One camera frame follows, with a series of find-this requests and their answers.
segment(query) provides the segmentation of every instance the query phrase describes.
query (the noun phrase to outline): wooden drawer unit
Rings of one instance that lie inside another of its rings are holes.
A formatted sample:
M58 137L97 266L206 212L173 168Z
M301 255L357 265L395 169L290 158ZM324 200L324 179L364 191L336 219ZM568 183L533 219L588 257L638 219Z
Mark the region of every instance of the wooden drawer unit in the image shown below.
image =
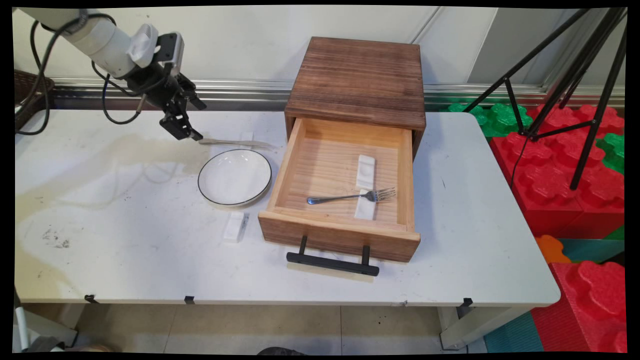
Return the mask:
M420 46L312 37L285 107L296 119L408 129L413 157L426 127Z
M420 243L413 218L412 131L396 127L298 118L265 211L264 239L374 258L411 260ZM376 159L374 188L396 188L377 203L374 220L354 218L356 199L307 204L310 196L358 193L358 157Z

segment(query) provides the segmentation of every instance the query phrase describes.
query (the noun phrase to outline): tripod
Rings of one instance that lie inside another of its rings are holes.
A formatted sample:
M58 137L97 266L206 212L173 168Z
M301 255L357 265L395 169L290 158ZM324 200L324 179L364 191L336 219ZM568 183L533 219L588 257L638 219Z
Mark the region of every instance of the tripod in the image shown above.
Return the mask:
M522 136L526 136L527 139L531 139L532 141L537 141L540 138L544 138L546 136L556 135L560 133L564 133L566 131L571 131L575 129L580 129L582 127L589 126L589 133L587 134L586 141L582 148L582 152L580 154L580 158L578 160L578 165L573 173L573 178L571 181L570 189L576 190L578 188L578 183L580 182L580 178L582 177L582 172L584 171L584 167L587 163L587 159L589 158L589 152L591 151L591 147L593 146L593 142L595 141L596 134L598 133L598 128L600 127L600 123L602 122L602 116L604 115L604 111L606 109L607 103L609 102L609 98L611 96L611 92L613 91L613 86L616 82L616 78L620 73L620 68L622 67L622 62L625 59L625 55L627 53L627 27L625 26L625 32L622 35L622 39L620 40L620 45L618 46L618 51L616 52L616 56L613 60L613 64L611 65L611 69L609 71L609 75L607 77L607 81L605 82L604 88L602 90L602 96L600 96L600 100L598 102L598 108L596 109L595 115L592 120L581 122L576 125L571 125L567 127L563 127L561 129L549 131L546 133L538 134L538 129L545 121L547 115L551 112L554 105L560 100L560 96L562 96L563 92L566 90L566 94L564 95L562 101L559 104L559 108L564 108L569 101L569 98L578 87L578 84L582 80L582 77L586 73L587 69L595 59L596 55L600 52L600 49L604 45L607 38L616 28L616 26L624 19L627 15L625 12L625 8L610 8L605 16L600 21L598 27L591 34L587 42L584 44L584 47L580 50L572 64L569 66L567 71L564 73L562 78L557 83L556 88L553 90L551 95L548 98L547 103L545 103L544 107L533 121L533 123L529 126L528 129L525 129L522 125L522 119L520 118L520 112L518 111L518 105L516 103L516 98L513 93L513 89L511 87L511 82L509 78L513 76L520 68L522 68L527 62L533 59L540 51L542 51L547 45L549 45L553 40L555 40L560 34L562 34L565 30L567 30L573 23L578 21L589 9L580 9L573 16L571 16L564 24L558 27L551 35L549 35L546 39L544 39L538 46L536 46L527 56L525 56L522 60L520 60L514 67L509 69L498 81L496 81L492 86L489 87L480 97L478 97L474 102L469 104L467 108L464 109L464 112L470 112L473 108L475 108L482 100L488 97L492 92L494 92L498 87L502 84L507 88L507 93L509 94L509 101L511 102L511 106L513 107L513 112L516 117L516 122L518 123L518 134Z

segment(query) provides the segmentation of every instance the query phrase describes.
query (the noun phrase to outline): wicker basket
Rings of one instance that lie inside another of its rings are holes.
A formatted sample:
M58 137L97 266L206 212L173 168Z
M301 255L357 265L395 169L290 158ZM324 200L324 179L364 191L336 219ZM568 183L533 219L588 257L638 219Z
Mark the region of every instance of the wicker basket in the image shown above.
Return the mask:
M22 100L24 100L27 95L29 95L29 91L31 91L31 87L33 83L35 83L36 78L38 76L34 74L30 74L28 72L13 70L13 105L18 106ZM44 82L40 83L40 88L36 90L36 94L33 96L31 100L31 104L22 111L22 113L15 119L15 128L22 129L22 126L31 119L33 114L40 110L44 110L46 107L44 93L42 92L43 85L46 85L46 91L49 95L49 106L53 104L53 80L44 77Z

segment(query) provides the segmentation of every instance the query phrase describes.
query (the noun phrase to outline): black handle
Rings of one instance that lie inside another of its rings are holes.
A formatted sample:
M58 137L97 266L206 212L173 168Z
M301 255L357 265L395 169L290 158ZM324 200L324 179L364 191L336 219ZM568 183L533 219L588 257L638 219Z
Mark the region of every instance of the black handle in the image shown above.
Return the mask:
M318 256L305 255L307 247L307 236L302 237L300 252L288 252L287 261L304 265L318 266L321 268L334 269L340 271L354 272L356 274L378 276L380 268L369 265L369 246L362 247L362 264L350 263L348 261L325 259Z

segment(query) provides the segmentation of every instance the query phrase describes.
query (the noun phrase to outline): fork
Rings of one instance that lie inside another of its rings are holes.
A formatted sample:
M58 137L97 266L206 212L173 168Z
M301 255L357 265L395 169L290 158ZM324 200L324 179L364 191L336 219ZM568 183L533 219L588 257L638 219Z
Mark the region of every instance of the fork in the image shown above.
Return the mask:
M323 202L338 200L338 199L349 199L352 197L366 197L367 200L373 202L379 202L382 200L386 200L396 194L396 188L388 188L376 191L369 191L363 194L356 195L345 195L345 196L325 196L325 197L307 197L307 203L314 204L322 204Z

